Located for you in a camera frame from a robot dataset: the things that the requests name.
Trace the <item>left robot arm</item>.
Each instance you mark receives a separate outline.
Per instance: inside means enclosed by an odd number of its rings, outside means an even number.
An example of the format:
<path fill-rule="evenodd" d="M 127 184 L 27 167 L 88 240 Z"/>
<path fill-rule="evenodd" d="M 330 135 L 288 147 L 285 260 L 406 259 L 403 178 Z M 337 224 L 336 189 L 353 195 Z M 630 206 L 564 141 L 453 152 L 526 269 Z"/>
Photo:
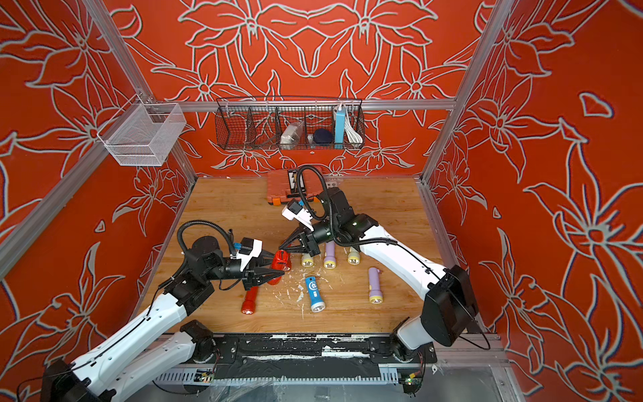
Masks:
<path fill-rule="evenodd" d="M 283 276 L 274 254 L 261 241 L 234 243 L 231 231 L 206 220 L 191 220 L 177 230 L 184 259 L 155 292 L 151 304 L 129 323 L 72 363 L 59 359 L 45 370 L 43 401 L 125 401 L 180 363 L 220 357 L 211 331 L 184 320 L 230 281 L 247 291 Z"/>

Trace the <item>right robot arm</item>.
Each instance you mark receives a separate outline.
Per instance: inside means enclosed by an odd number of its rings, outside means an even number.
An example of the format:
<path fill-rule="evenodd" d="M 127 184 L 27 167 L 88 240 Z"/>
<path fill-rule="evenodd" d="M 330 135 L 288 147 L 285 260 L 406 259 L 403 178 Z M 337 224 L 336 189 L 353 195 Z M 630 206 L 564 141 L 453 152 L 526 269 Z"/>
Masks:
<path fill-rule="evenodd" d="M 289 202 L 282 214 L 298 221 L 299 226 L 281 244 L 281 249 L 317 256 L 322 246 L 334 242 L 375 259 L 402 279 L 423 302 L 418 317 L 400 323 L 394 330 L 398 345 L 410 351 L 427 343 L 452 346 L 475 322 L 478 313 L 468 273 L 460 266 L 445 267 L 423 257 L 395 239 L 376 219 L 355 213 L 339 188 L 321 187 L 318 199 L 324 212 L 317 214 L 301 187 L 306 171 L 318 178 L 322 176 L 311 165 L 296 169 L 294 185 L 300 199 Z"/>

